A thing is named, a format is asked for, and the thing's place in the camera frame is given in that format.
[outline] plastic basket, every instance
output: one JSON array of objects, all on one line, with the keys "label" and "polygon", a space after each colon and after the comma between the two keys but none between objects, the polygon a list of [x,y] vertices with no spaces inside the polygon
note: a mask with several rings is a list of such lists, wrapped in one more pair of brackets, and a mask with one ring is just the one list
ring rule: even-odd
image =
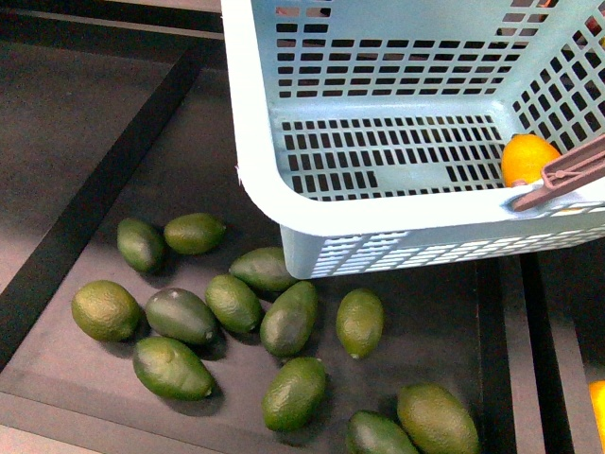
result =
[{"label": "plastic basket", "polygon": [[523,213],[503,147],[605,132],[605,2],[225,0],[239,177],[300,278],[605,236],[605,179]]}]

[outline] dark divider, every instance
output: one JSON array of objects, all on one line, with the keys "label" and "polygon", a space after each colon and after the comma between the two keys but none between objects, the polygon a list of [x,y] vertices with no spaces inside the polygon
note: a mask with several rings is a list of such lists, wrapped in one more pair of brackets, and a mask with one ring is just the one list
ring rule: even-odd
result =
[{"label": "dark divider", "polygon": [[570,301],[560,287],[564,276],[558,282],[545,280],[536,253],[522,255],[521,263],[546,450],[603,452]]}]

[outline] basket slot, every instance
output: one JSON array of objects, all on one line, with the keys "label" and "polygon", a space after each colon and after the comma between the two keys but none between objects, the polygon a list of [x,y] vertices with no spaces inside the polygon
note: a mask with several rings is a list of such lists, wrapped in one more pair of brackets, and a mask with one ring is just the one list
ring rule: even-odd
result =
[{"label": "basket slot", "polygon": [[[377,16],[373,11],[363,26],[343,35],[341,25],[355,22],[352,9],[371,8],[349,3],[334,0],[322,8],[310,0],[297,6],[273,1],[255,8],[258,23],[274,24],[259,31],[261,41],[275,52],[274,58],[264,54],[271,103],[298,105],[317,97],[496,95],[558,2],[549,2],[549,8],[541,8],[545,1],[486,7],[482,22],[465,38],[454,25],[461,17],[452,15],[443,26],[453,27],[456,35],[440,36],[432,7],[416,9],[410,22],[407,8],[395,2],[383,3],[380,10],[392,12],[393,22],[399,17],[401,31],[372,21]],[[472,6],[456,5],[461,8]],[[434,37],[425,36],[427,29]],[[462,29],[468,30],[468,23]]]},{"label": "basket slot", "polygon": [[605,2],[512,107],[527,131],[566,152],[605,132]]},{"label": "basket slot", "polygon": [[367,271],[384,271],[426,265],[459,262],[518,253],[531,253],[555,248],[572,247],[597,239],[605,233],[605,225],[586,230],[511,236],[492,240],[469,241],[459,244],[442,244],[418,248],[393,244],[386,253],[364,253],[370,241],[368,236],[357,244],[357,252],[329,263],[319,262],[313,269],[313,277],[351,274]]},{"label": "basket slot", "polygon": [[504,142],[490,115],[308,119],[274,129],[282,176],[314,200],[503,187]]}]

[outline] green lime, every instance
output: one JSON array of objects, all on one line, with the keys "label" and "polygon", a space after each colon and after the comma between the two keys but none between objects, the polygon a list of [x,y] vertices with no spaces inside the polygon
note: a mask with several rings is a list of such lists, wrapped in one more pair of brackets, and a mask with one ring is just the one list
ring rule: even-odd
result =
[{"label": "green lime", "polygon": [[122,341],[134,333],[142,310],[130,293],[112,281],[93,281],[72,300],[79,328],[97,341]]},{"label": "green lime", "polygon": [[378,346],[384,322],[378,297],[367,288],[358,288],[348,293],[338,307],[338,339],[353,358],[364,358]]},{"label": "green lime", "polygon": [[212,393],[215,380],[196,354],[170,338],[139,340],[132,357],[141,383],[160,397],[200,400]]},{"label": "green lime", "polygon": [[194,213],[168,222],[164,227],[164,238],[177,253],[207,253],[222,241],[226,229],[214,216]]}]

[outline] gray floor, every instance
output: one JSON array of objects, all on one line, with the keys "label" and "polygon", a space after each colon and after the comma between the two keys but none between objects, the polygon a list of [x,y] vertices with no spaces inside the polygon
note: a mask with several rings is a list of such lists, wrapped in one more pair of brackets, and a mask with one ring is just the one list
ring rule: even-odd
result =
[{"label": "gray floor", "polygon": [[0,41],[0,292],[170,67]]}]

